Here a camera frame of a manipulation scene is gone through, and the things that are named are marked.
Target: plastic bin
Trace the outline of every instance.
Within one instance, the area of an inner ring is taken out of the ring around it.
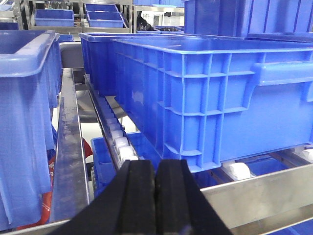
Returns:
[[[84,67],[90,74],[90,80],[99,95],[116,95],[116,57],[112,39],[124,37],[164,36],[162,34],[109,34],[84,33],[80,34],[83,50]]]
[[[138,156],[145,160],[150,160],[154,169],[157,170],[161,157],[158,155],[153,145],[141,132],[134,132],[127,134]]]
[[[12,5],[0,5],[0,11],[10,11],[12,9]]]
[[[310,32],[312,28],[313,0],[183,2],[186,33],[245,37],[248,33]]]
[[[313,43],[313,33],[250,33],[247,39]]]
[[[97,185],[97,196],[102,192],[115,176],[115,169],[110,157],[110,153],[103,137],[91,140],[93,152],[94,175]]]
[[[19,30],[19,24],[14,22],[0,22],[0,30]]]
[[[122,28],[123,17],[119,12],[88,11],[87,19],[90,27],[99,28]]]
[[[118,12],[116,5],[114,4],[96,4],[96,3],[86,3],[86,11],[110,11]]]
[[[159,4],[159,0],[133,0],[133,5],[152,6]]]
[[[311,141],[313,48],[209,38],[113,40],[117,101],[192,172]]]
[[[35,12],[36,26],[74,26],[72,10],[42,10]]]
[[[177,7],[184,7],[184,3],[181,0],[160,0],[161,5],[173,5]]]
[[[48,90],[60,74],[50,61],[57,40],[53,31],[0,32],[0,231],[37,222],[41,194],[50,191]]]
[[[65,42],[74,42],[74,37],[73,35],[70,34],[61,34],[59,43],[65,43]]]

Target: metal surface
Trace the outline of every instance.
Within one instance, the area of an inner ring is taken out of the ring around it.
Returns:
[[[88,178],[73,71],[63,69],[50,221],[72,218],[88,204]]]
[[[133,5],[134,12],[134,33],[137,33],[137,12],[138,11],[156,11],[156,12],[177,12],[184,13],[184,7],[156,7],[156,6],[137,6]]]
[[[313,218],[313,164],[202,192],[234,235],[259,235]]]
[[[271,157],[281,161],[288,167],[297,167],[302,165],[311,164],[310,162],[300,158],[298,155],[291,152],[291,150],[283,150],[275,153],[269,153]]]
[[[115,168],[115,170],[118,170],[121,168],[122,164],[121,164],[121,161],[119,160],[117,151],[114,148],[113,141],[110,138],[111,134],[110,134],[110,131],[106,125],[105,118],[101,113],[101,106],[100,106],[100,102],[99,102],[100,101],[99,99],[101,99],[101,98],[99,97],[97,92],[94,92],[92,85],[89,82],[88,75],[85,76],[85,84],[87,86],[87,89],[88,89],[90,97],[91,97],[92,104],[93,104],[94,109],[96,111],[102,135],[103,135],[105,141],[107,142],[107,146],[108,146],[108,149],[109,149],[109,152],[111,155],[111,159],[112,159],[114,168]]]
[[[69,221],[68,219],[61,220],[58,222],[44,224],[29,229],[23,229],[15,232],[6,233],[5,235],[45,235],[59,228],[61,225],[65,224],[68,221]]]

